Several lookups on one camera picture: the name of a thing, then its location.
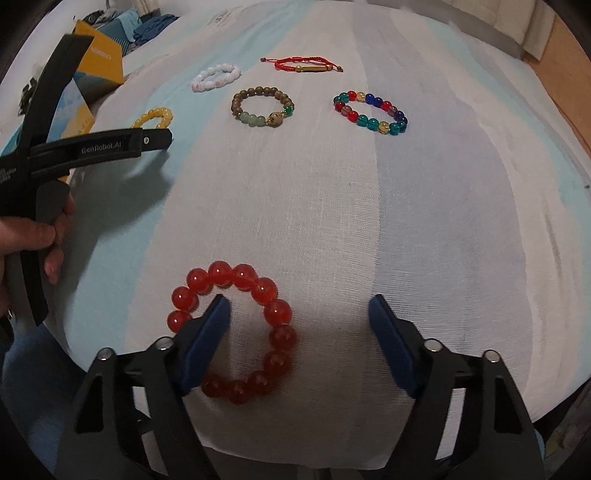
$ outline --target red beaded bracelet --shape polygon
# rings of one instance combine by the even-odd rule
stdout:
[[[263,315],[272,330],[269,343],[272,349],[263,357],[262,370],[254,371],[246,381],[226,380],[220,375],[207,372],[201,389],[208,397],[227,397],[232,403],[241,405],[254,395],[268,395],[277,386],[279,377],[291,370],[291,350],[296,346],[297,334],[288,325],[291,322],[291,307],[277,297],[277,286],[270,278],[258,277],[248,264],[232,268],[223,260],[216,260],[208,271],[194,268],[187,275],[187,286],[177,287],[172,294],[173,305],[178,309],[168,315],[167,324],[174,333],[191,318],[199,306],[199,295],[208,295],[213,286],[228,288],[234,285],[238,290],[250,292],[253,300],[264,307]]]
[[[342,72],[343,68],[335,65],[331,61],[328,61],[322,57],[287,57],[286,59],[266,59],[265,57],[261,58],[261,61],[265,62],[268,61],[270,63],[275,64],[275,68],[277,70],[283,70],[285,72],[328,72],[333,68],[336,69],[337,72]],[[284,63],[311,63],[311,67],[306,67],[302,65],[283,65]]]

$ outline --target bracelet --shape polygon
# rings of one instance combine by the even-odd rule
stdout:
[[[268,61],[270,63],[275,64],[275,68],[277,70],[283,70],[285,72],[329,72],[332,69],[336,69],[337,72],[342,72],[342,67],[335,65],[331,61],[328,61],[322,57],[288,57],[286,59],[266,59],[265,57],[261,58],[261,61],[265,62]],[[283,65],[287,62],[293,63],[311,63],[311,67],[306,66],[293,66],[293,65]]]
[[[215,80],[208,80],[205,82],[207,77],[220,72],[225,72],[225,74],[220,75]],[[222,88],[224,85],[228,85],[228,83],[238,80],[240,75],[242,75],[242,72],[236,65],[222,63],[221,65],[216,65],[215,67],[209,67],[207,70],[203,70],[193,79],[191,88],[194,92],[205,92],[206,90],[213,90],[214,88]]]
[[[133,125],[131,125],[131,128],[140,128],[144,123],[146,123],[148,120],[152,120],[153,118],[162,118],[162,121],[156,125],[156,128],[168,128],[170,122],[173,121],[174,116],[170,108],[161,106],[143,114],[134,122]]]
[[[263,357],[262,369],[254,371],[246,381],[227,380],[221,375],[207,372],[201,382],[201,390],[210,398],[227,397],[241,405],[255,395],[268,395],[277,386],[279,377],[291,370],[291,350],[296,346],[297,334],[291,322],[291,307],[277,297],[277,285],[270,278],[258,277],[248,264],[232,268],[223,260],[213,262],[207,271],[194,268],[187,275],[187,286],[173,291],[173,305],[178,309],[168,315],[167,324],[174,333],[191,318],[199,305],[199,295],[209,295],[213,286],[250,292],[252,299],[264,307],[263,316],[272,327],[269,343],[272,349]]]
[[[359,115],[359,113],[353,110],[349,105],[345,105],[349,101],[353,102],[355,100],[360,103],[368,103],[381,108],[384,112],[387,112],[389,116],[393,117],[395,122],[388,125],[388,122],[378,122],[375,118],[368,119],[365,115]],[[371,131],[375,132],[377,130],[384,135],[388,133],[398,135],[399,133],[403,134],[407,129],[408,119],[404,116],[404,112],[398,110],[387,100],[382,100],[380,97],[376,97],[371,93],[355,93],[353,90],[350,90],[347,93],[343,92],[333,98],[333,103],[335,105],[335,110],[340,112],[341,115],[347,117],[354,124],[357,124],[360,127],[367,127]]]
[[[255,95],[264,95],[266,97],[273,95],[283,104],[283,109],[281,112],[273,112],[268,118],[256,116],[242,110],[242,101],[247,97]],[[249,88],[248,90],[241,90],[234,95],[234,98],[232,99],[232,107],[230,109],[232,110],[232,115],[239,119],[243,124],[249,124],[251,127],[264,127],[265,125],[269,125],[269,127],[278,127],[283,123],[284,117],[290,116],[293,113],[295,107],[296,106],[291,98],[281,90],[277,90],[277,87],[256,87]]]

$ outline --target metal screw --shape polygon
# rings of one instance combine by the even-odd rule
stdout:
[[[435,340],[435,338],[430,338],[429,340],[425,340],[425,348],[430,352],[438,352],[443,348],[443,345],[439,340]]]
[[[501,356],[494,350],[487,350],[484,352],[484,358],[493,364],[501,361]]]
[[[171,348],[174,345],[174,342],[170,337],[162,337],[156,340],[155,345],[158,350],[164,351]]]
[[[101,348],[99,353],[96,354],[96,357],[103,362],[108,360],[115,354],[115,351],[110,347]]]

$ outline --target yellow beaded bracelet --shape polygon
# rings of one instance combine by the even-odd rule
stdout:
[[[156,128],[168,128],[170,122],[173,121],[173,113],[170,110],[170,108],[166,108],[163,106],[159,108],[154,108],[150,110],[148,113],[145,113],[141,117],[139,117],[134,122],[134,124],[131,125],[131,128],[140,128],[144,123],[146,123],[148,120],[152,120],[153,118],[162,119],[162,121],[158,125],[156,125]]]

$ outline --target red bead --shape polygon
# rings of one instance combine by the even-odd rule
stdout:
[[[277,381],[275,377],[272,377],[270,374],[263,370],[257,370],[253,372],[250,377],[248,377],[248,381],[246,382],[248,388],[251,392],[256,395],[268,395],[277,386]]]
[[[265,305],[265,320],[272,327],[291,322],[291,307],[285,300],[277,299]]]
[[[276,350],[291,350],[296,346],[297,333],[289,325],[278,325],[269,333],[269,343]]]
[[[199,298],[187,287],[177,287],[172,294],[173,305],[179,310],[192,312],[199,306]]]
[[[210,398],[220,398],[226,393],[226,382],[219,375],[207,373],[201,382],[201,390]]]
[[[234,276],[234,286],[242,291],[250,290],[258,278],[255,269],[246,263],[236,265],[232,270],[232,274]]]
[[[277,285],[270,278],[259,278],[251,290],[251,295],[259,305],[266,305],[277,298]]]
[[[232,285],[232,267],[227,262],[224,262],[224,260],[216,260],[209,265],[207,273],[212,283],[218,287]]]
[[[174,312],[170,312],[168,314],[168,318],[166,319],[166,324],[168,328],[174,333],[177,333],[180,328],[183,326],[187,320],[190,320],[191,316],[187,312],[182,312],[181,310],[175,310]]]
[[[248,385],[242,380],[232,380],[228,382],[228,400],[236,405],[246,403],[252,393],[248,390]]]
[[[202,268],[194,268],[189,272],[187,285],[195,295],[207,295],[212,290],[212,281]]]
[[[287,352],[271,350],[263,358],[262,367],[268,374],[281,377],[291,370],[291,357]]]

